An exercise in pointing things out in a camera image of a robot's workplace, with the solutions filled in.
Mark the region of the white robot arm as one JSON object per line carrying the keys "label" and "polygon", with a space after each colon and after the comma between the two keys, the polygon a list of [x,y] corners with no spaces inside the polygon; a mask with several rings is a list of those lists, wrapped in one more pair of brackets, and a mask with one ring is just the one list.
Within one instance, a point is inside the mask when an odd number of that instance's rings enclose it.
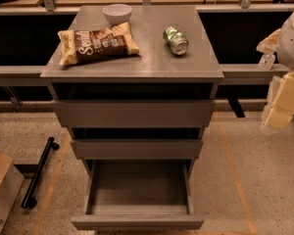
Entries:
{"label": "white robot arm", "polygon": [[262,40],[257,50],[263,53],[258,68],[269,71],[273,62],[288,68],[283,77],[275,76],[262,113],[261,130],[273,134],[287,126],[294,117],[294,12],[281,28]]}

